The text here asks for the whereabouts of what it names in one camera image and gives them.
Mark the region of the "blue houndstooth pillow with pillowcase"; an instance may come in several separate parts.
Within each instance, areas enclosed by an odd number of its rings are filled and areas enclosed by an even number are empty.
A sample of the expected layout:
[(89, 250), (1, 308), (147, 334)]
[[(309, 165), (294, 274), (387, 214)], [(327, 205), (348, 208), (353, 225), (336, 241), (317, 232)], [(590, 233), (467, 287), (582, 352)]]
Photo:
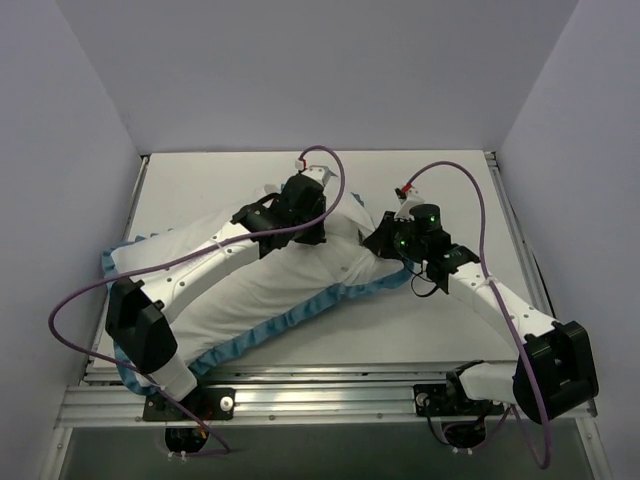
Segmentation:
[[(241, 206), (264, 195), (265, 187), (260, 187), (248, 199), (214, 208), (191, 223), (108, 248), (101, 258), (103, 275), (164, 264), (202, 248), (207, 237)], [(236, 270), (171, 323), (177, 353), (196, 376), (239, 358), (343, 300), (396, 289), (409, 281), (411, 272), (402, 261), (381, 259), (362, 245), (374, 226), (356, 194), (343, 194), (325, 220), (325, 229), (325, 243), (291, 242)]]

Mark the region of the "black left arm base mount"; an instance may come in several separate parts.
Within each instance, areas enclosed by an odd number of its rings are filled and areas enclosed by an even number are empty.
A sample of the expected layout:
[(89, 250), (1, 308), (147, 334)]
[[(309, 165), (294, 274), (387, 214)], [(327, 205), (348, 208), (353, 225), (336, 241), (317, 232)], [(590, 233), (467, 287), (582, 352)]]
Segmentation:
[[(199, 387), (180, 404), (204, 421), (226, 421), (234, 416), (236, 390), (228, 387)], [(145, 399), (142, 420), (146, 422), (186, 421), (189, 417), (160, 393)]]

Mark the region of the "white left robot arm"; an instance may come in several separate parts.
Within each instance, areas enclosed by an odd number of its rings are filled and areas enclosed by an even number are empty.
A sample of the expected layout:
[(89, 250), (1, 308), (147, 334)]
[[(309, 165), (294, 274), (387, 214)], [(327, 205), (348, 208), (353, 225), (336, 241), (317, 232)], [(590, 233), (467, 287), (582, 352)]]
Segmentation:
[(127, 274), (112, 284), (106, 331), (139, 374), (167, 393), (166, 408), (177, 418), (194, 417), (202, 395), (177, 353), (171, 323), (239, 268), (292, 241), (323, 242), (324, 188), (331, 176), (324, 167), (309, 167), (290, 177), (281, 191), (241, 207), (187, 261), (147, 275)]

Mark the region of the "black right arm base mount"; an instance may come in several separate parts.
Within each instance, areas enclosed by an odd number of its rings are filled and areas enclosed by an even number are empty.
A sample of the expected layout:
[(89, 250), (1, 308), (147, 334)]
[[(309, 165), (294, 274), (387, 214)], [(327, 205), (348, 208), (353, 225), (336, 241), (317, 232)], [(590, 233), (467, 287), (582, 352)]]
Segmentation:
[(504, 413), (502, 404), (490, 400), (469, 400), (452, 393), (444, 383), (415, 384), (414, 408), (419, 417), (480, 417)]

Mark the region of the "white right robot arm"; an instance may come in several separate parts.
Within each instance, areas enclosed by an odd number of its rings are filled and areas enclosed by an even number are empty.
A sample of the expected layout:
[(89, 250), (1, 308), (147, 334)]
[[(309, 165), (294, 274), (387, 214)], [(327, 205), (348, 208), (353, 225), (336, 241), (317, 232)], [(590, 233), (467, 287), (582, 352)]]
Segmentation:
[(444, 400), (453, 411), (467, 412), (479, 402), (507, 403), (541, 424), (598, 395), (586, 329), (575, 321), (559, 322), (498, 281), (478, 255), (452, 241), (438, 206), (414, 206), (405, 218), (386, 212), (364, 245), (380, 258), (422, 266), (436, 289), (513, 342), (518, 355), (513, 365), (478, 360), (448, 373)]

